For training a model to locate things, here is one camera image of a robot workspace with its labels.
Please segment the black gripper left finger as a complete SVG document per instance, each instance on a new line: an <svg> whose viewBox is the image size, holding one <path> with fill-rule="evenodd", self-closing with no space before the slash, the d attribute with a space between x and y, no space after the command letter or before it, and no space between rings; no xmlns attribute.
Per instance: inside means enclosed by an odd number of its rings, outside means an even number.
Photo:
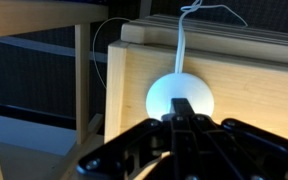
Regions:
<svg viewBox="0 0 288 180"><path fill-rule="evenodd" d="M186 98L172 98L171 108L168 114L162 116L163 121L169 121L174 115L187 116L189 114L189 102Z"/></svg>

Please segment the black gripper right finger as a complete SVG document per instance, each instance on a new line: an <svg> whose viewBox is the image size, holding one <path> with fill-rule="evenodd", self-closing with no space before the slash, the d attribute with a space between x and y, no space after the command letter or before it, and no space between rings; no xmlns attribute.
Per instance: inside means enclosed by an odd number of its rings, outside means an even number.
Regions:
<svg viewBox="0 0 288 180"><path fill-rule="evenodd" d="M184 100L184 110L185 110L185 116L187 119L189 120L197 120L197 121L203 121L204 120L204 116L201 114L196 114L193 110L193 108L191 107L189 101L187 99Z"/></svg>

